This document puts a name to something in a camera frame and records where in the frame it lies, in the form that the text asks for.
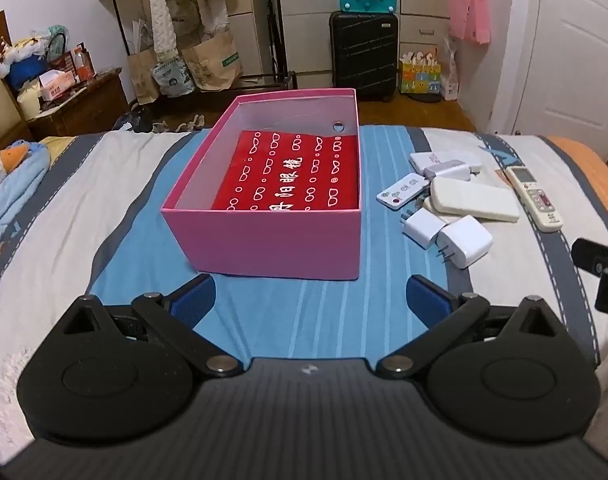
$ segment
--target bed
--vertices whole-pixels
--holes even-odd
[[[0,463],[32,437],[14,387],[21,369],[75,297],[105,304],[168,293],[196,275],[160,214],[206,132],[109,132],[58,139],[54,163],[0,243]],[[412,274],[493,304],[542,296],[596,367],[608,342],[608,316],[594,310],[598,280],[575,269],[570,245],[608,245],[608,169],[564,139],[498,137],[406,128],[361,127],[363,217],[359,279],[276,280],[215,275],[215,306],[195,327],[247,365],[254,356],[362,356],[371,364],[425,331],[407,307]],[[399,213],[375,200],[409,173],[408,153],[465,149],[484,174],[506,186],[501,165],[522,161],[565,219],[561,234],[537,233],[526,216],[490,222],[494,245],[468,270],[444,263],[401,234]]]

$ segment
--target blue blanket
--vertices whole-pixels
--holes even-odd
[[[193,137],[157,175],[148,200],[111,261],[92,284],[104,304],[168,293],[196,275],[161,216],[171,187],[203,134]],[[446,288],[444,263],[401,234],[400,212],[375,200],[410,172],[414,150],[401,126],[361,128],[362,227],[359,278],[353,282],[214,275],[217,299],[194,330],[248,365],[253,357],[366,357],[371,365],[426,328],[407,307],[405,283],[422,274]]]
[[[19,140],[13,146],[25,142]],[[8,224],[33,196],[50,165],[48,149],[30,142],[26,159],[0,184],[0,239]]]

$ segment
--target red cloth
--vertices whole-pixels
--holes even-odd
[[[244,130],[212,209],[357,209],[357,136]]]

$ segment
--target pink paper bag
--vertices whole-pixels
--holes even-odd
[[[450,0],[449,7],[451,36],[479,44],[491,41],[488,0]]]
[[[486,44],[491,41],[491,18],[488,0],[470,0],[465,40]]]
[[[468,22],[468,6],[471,0],[449,0],[450,35],[464,40],[466,38],[466,22]]]

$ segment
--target pink box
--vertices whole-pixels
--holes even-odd
[[[334,137],[359,134],[353,89],[289,90],[237,97],[203,140],[162,206],[191,265],[241,276],[354,280],[359,205],[339,211],[211,210],[242,130]]]

